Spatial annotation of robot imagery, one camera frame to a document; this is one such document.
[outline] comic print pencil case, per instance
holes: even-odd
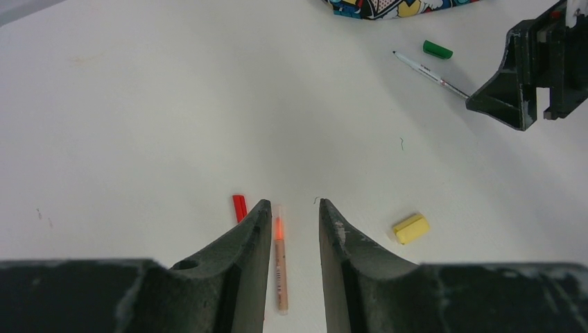
[[[478,0],[323,0],[335,15],[355,19],[396,19],[453,8]]]

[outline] colorful cloth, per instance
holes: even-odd
[[[323,0],[335,15],[355,19],[396,19],[452,8],[478,0]]]

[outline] orange marker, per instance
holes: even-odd
[[[286,249],[284,247],[283,223],[282,207],[277,206],[277,216],[275,218],[277,307],[282,315],[288,314],[288,283],[286,281]]]

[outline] red marker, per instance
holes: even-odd
[[[247,205],[245,204],[245,196],[236,194],[233,196],[233,205],[235,206],[235,216],[237,217],[237,223],[247,216]]]

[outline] white tabletop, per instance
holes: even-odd
[[[587,105],[520,133],[392,56],[472,93],[553,3],[367,22],[321,0],[69,0],[2,26],[0,257],[170,266],[234,225],[232,194],[266,198],[286,208],[290,311],[270,268],[265,332],[326,332],[317,196],[414,262],[588,264]],[[413,212],[431,231],[393,243]]]

